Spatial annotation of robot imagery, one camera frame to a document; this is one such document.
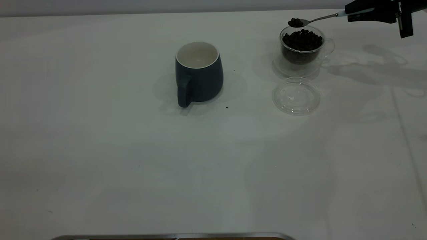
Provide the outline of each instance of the glass cup handle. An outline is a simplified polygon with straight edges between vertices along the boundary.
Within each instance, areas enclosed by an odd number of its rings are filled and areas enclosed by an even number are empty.
[[[325,57],[329,57],[329,55],[333,52],[333,50],[335,49],[335,42],[333,41],[333,39],[331,38],[327,38],[326,39],[326,43],[325,43]]]

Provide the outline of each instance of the mug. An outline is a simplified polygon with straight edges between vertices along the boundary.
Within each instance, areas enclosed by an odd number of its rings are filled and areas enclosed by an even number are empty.
[[[301,31],[301,29],[312,31],[323,38],[323,43],[317,49],[311,51],[300,51],[287,46],[283,42],[285,34],[292,34]],[[288,76],[307,77],[316,72],[323,60],[328,57],[335,49],[335,43],[319,29],[312,26],[300,28],[286,27],[279,35],[280,48],[276,48],[274,62],[278,70]]]
[[[181,107],[214,98],[224,81],[219,51],[201,41],[184,45],[176,53],[175,78]]]

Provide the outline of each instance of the white tabletop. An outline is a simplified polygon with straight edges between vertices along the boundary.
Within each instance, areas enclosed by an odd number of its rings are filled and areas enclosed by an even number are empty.
[[[336,50],[319,108],[279,111],[290,18],[337,10],[0,19],[0,238],[278,232],[427,238],[427,14],[313,23]],[[208,41],[224,87],[182,109],[174,55]]]

